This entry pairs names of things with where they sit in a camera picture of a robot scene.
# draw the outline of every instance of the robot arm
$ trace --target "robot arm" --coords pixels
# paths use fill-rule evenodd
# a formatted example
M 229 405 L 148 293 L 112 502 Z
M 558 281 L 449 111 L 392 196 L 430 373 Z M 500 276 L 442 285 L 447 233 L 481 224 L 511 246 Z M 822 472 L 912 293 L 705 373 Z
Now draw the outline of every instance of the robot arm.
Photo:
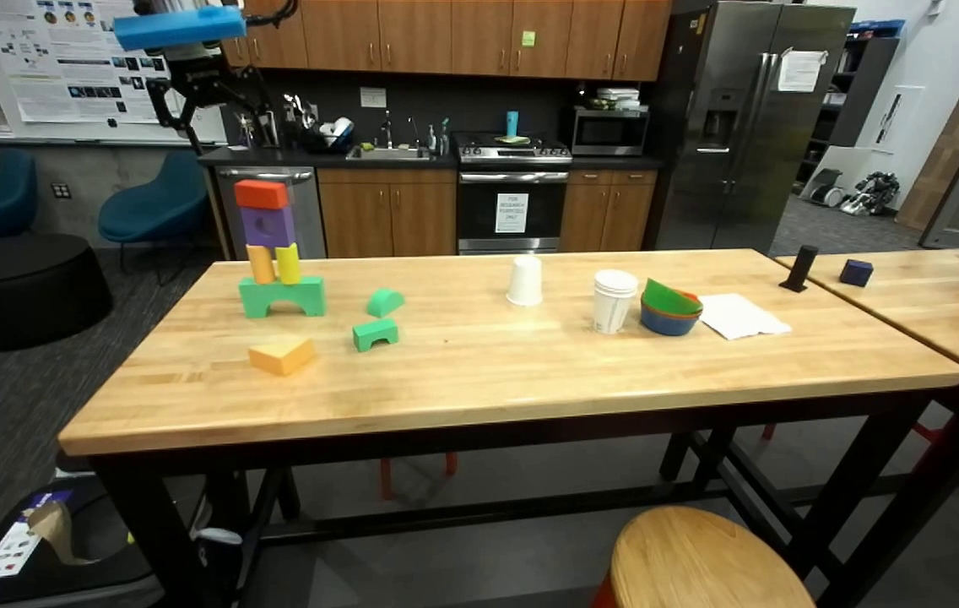
M 115 38 L 125 51 L 163 53 L 172 80 L 152 80 L 148 97 L 163 126 L 181 132 L 193 149 L 200 139 L 193 132 L 196 107 L 206 104 L 241 104 L 249 116 L 262 116 L 266 87 L 256 70 L 232 70 L 224 56 L 224 42 L 243 38 L 245 26 L 279 26 L 294 18 L 301 0 L 283 0 L 279 11 L 262 18 L 245 18 L 241 8 L 196 8 L 169 13 L 172 4 L 160 8 L 152 0 L 136 4 L 137 18 L 115 22 Z M 169 111 L 167 96 L 181 96 L 178 118 Z

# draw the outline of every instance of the stacked blocks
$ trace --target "stacked blocks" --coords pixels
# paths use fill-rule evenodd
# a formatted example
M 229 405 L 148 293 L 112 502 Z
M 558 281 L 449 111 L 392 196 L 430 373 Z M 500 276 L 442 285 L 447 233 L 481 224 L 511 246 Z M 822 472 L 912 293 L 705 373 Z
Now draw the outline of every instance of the stacked blocks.
M 243 314 L 266 319 L 275 302 L 303 314 L 323 314 L 323 281 L 303 276 L 301 246 L 283 181 L 238 181 L 238 207 L 245 238 L 249 276 L 241 281 Z
M 368 314 L 375 322 L 352 328 L 356 351 L 373 351 L 375 346 L 397 346 L 401 331 L 397 322 L 392 322 L 387 314 L 397 312 L 401 304 L 405 297 L 397 291 L 375 291 L 368 302 Z
M 319 359 L 312 340 L 279 340 L 249 349 L 249 365 L 270 374 L 294 374 Z

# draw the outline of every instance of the power strip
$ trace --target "power strip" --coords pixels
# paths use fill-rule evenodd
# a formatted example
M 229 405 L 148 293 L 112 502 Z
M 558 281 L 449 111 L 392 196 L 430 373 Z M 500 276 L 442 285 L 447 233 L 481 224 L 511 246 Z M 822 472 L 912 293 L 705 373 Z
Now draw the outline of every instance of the power strip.
M 20 568 L 34 557 L 41 538 L 24 523 L 9 523 L 0 538 L 0 578 L 16 578 Z

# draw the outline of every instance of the yellow block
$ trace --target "yellow block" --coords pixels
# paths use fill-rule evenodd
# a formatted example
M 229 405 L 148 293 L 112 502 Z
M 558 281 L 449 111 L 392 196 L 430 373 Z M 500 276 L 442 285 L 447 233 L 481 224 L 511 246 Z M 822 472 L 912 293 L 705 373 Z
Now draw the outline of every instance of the yellow block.
M 276 285 L 275 256 L 266 246 L 245 246 L 245 259 L 249 259 L 255 285 Z
M 279 285 L 301 285 L 303 272 L 301 272 L 301 246 L 276 246 L 276 275 Z
M 275 346 L 255 346 L 249 365 L 270 374 L 294 374 L 309 369 L 319 359 L 315 340 L 275 340 Z

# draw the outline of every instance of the floor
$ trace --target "floor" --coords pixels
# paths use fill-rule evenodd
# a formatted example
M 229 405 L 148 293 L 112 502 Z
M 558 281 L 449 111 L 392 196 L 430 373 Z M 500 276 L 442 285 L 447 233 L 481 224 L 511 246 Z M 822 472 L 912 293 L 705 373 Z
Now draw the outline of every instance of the floor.
M 841 216 L 798 203 L 781 230 L 782 246 L 822 242 L 822 249 L 851 249 L 883 233 L 887 221 Z M 103 256 L 115 291 L 115 312 L 73 337 L 0 356 L 0 517 L 34 488 L 52 479 L 58 428 L 107 380 L 107 373 L 137 346 L 137 337 L 172 306 L 200 265 L 181 276 L 160 285 L 160 272 L 176 259 L 136 259 L 119 272 Z M 740 443 L 778 484 L 822 484 L 853 435 L 859 424 L 781 427 L 772 443 L 760 428 L 743 428 Z M 301 492 L 312 514 L 409 509 L 418 502 L 464 502 L 492 497 L 543 497 L 562 489 L 601 489 L 651 484 L 666 435 L 605 439 L 536 449 L 464 454 L 458 478 L 442 479 L 438 457 L 397 458 L 396 501 L 377 497 L 377 466 L 301 466 Z M 921 439 L 893 464 L 904 470 L 920 458 Z M 859 509 L 835 550 L 851 550 L 851 538 L 883 509 L 871 501 Z M 519 523 L 482 523 L 458 529 L 366 538 L 319 547 L 266 550 L 249 604 L 312 604 L 312 608 L 569 608 L 588 604 L 605 578 L 614 534 L 630 509 L 547 517 Z M 125 601 L 90 604 L 152 604 L 154 592 Z M 885 574 L 863 604 L 957 604 L 959 608 L 959 492 Z

